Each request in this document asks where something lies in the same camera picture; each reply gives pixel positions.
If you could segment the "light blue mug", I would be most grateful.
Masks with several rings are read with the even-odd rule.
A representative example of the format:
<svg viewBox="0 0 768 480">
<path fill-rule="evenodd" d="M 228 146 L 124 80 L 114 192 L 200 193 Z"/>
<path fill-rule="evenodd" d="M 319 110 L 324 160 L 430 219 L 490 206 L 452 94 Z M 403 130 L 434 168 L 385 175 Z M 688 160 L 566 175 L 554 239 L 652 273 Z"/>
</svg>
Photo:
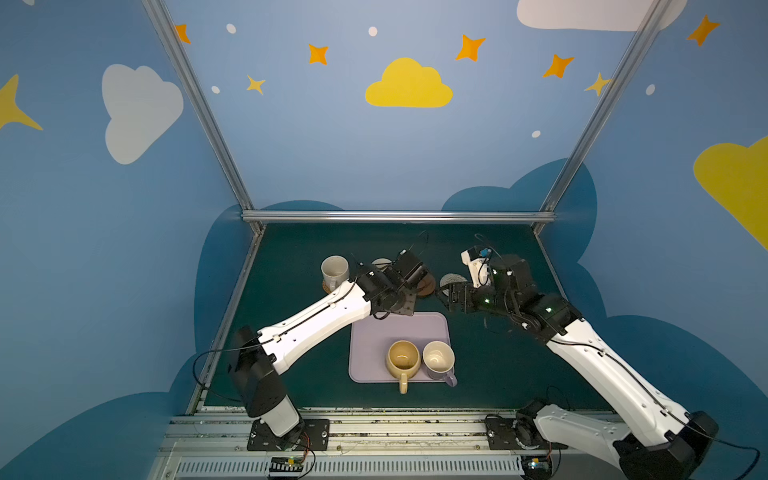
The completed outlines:
<svg viewBox="0 0 768 480">
<path fill-rule="evenodd" d="M 387 268 L 392 264 L 392 261 L 388 258 L 378 258 L 378 259 L 375 259 L 372 262 L 372 264 L 379 270 L 384 270 L 385 268 Z"/>
</svg>

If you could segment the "dark wooden round coaster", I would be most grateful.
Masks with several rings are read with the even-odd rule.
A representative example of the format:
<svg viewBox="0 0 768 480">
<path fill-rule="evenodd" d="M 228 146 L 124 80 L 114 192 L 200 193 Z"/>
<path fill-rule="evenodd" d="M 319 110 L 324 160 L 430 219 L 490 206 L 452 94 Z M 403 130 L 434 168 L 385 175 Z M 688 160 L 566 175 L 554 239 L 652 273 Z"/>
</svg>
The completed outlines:
<svg viewBox="0 0 768 480">
<path fill-rule="evenodd" d="M 416 295 L 418 298 L 426 298 L 431 296 L 436 289 L 436 280 L 432 274 L 427 274 L 423 279 L 419 281 L 416 287 Z"/>
</svg>

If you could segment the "white woven round coaster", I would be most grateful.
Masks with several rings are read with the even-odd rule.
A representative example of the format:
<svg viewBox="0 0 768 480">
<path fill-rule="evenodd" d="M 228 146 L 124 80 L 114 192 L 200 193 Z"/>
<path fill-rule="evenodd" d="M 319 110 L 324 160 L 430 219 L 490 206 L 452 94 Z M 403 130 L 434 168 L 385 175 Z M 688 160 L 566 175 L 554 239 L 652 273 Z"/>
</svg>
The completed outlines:
<svg viewBox="0 0 768 480">
<path fill-rule="evenodd" d="M 467 282 L 467 279 L 464 276 L 456 273 L 448 273 L 441 277 L 439 287 L 441 289 L 446 289 L 451 284 L 465 282 Z"/>
</svg>

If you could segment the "white cream mug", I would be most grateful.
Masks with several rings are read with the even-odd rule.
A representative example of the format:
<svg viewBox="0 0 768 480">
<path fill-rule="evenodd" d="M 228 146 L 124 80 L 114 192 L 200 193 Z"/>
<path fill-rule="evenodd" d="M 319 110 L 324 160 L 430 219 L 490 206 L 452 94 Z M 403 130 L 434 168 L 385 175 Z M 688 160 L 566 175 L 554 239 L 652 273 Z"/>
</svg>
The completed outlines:
<svg viewBox="0 0 768 480">
<path fill-rule="evenodd" d="M 321 263 L 321 273 L 324 290 L 327 293 L 332 293 L 349 279 L 349 263 L 343 256 L 329 256 Z"/>
</svg>

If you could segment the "yellow mug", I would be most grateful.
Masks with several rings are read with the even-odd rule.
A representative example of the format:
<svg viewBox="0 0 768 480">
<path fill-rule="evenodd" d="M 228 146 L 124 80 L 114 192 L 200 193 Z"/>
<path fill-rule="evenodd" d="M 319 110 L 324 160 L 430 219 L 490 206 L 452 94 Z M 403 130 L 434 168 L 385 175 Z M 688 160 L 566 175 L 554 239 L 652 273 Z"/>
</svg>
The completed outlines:
<svg viewBox="0 0 768 480">
<path fill-rule="evenodd" d="M 418 373 L 421 366 L 419 349 L 410 341 L 396 341 L 389 347 L 385 361 L 387 371 L 398 384 L 399 393 L 405 395 L 408 392 L 409 381 Z"/>
</svg>

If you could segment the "lavender mug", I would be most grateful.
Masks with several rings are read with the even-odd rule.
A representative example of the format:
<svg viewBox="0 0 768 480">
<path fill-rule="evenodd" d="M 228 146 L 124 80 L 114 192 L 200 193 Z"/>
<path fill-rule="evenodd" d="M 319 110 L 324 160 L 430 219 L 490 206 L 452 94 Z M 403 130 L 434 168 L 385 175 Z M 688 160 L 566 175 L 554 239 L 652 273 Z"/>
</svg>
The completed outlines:
<svg viewBox="0 0 768 480">
<path fill-rule="evenodd" d="M 431 341 L 422 350 L 422 362 L 427 375 L 434 381 L 456 387 L 455 353 L 451 346 L 442 341 Z"/>
</svg>

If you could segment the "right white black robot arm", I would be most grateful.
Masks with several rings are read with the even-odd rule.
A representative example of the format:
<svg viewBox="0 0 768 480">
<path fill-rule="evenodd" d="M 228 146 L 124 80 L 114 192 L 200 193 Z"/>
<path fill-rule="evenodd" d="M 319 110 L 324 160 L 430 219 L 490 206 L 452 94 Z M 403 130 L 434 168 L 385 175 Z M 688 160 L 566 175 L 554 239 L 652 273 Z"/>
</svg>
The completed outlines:
<svg viewBox="0 0 768 480">
<path fill-rule="evenodd" d="M 663 394 L 565 298 L 540 292 L 526 260 L 468 250 L 462 261 L 471 278 L 446 275 L 436 291 L 449 310 L 507 318 L 566 361 L 620 418 L 599 420 L 534 400 L 512 422 L 521 448 L 565 445 L 616 467 L 628 479 L 691 477 L 719 431 L 713 418 L 689 412 Z"/>
</svg>

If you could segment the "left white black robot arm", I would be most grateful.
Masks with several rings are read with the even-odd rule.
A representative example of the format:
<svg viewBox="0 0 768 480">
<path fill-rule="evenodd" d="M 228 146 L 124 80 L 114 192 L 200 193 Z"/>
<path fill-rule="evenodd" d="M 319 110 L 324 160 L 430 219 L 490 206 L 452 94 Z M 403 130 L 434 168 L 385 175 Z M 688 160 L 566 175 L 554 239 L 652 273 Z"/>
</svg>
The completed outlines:
<svg viewBox="0 0 768 480">
<path fill-rule="evenodd" d="M 403 250 L 384 269 L 360 263 L 356 276 L 285 320 L 256 332 L 239 329 L 228 352 L 227 372 L 247 415 L 280 440 L 301 436 L 303 419 L 281 375 L 338 330 L 373 314 L 405 308 L 428 275 L 424 262 Z"/>
</svg>

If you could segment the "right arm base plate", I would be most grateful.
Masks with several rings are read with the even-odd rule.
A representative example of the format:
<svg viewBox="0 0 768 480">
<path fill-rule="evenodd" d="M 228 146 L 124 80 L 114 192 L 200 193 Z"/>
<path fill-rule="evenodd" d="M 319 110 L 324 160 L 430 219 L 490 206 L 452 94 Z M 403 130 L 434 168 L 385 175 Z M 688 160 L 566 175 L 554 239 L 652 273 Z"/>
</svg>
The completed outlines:
<svg viewBox="0 0 768 480">
<path fill-rule="evenodd" d="M 531 420 L 489 414 L 484 418 L 486 438 L 491 450 L 567 450 L 562 443 L 549 442 Z"/>
</svg>

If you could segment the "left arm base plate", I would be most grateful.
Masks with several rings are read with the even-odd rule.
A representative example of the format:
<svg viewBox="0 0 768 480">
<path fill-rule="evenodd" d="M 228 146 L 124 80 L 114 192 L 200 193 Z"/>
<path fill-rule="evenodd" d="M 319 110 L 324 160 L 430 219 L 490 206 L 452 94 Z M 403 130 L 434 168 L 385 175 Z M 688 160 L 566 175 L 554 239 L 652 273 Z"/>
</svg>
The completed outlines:
<svg viewBox="0 0 768 480">
<path fill-rule="evenodd" d="M 329 441 L 328 419 L 302 419 L 287 434 L 277 436 L 265 422 L 255 420 L 249 433 L 248 451 L 326 451 Z"/>
</svg>

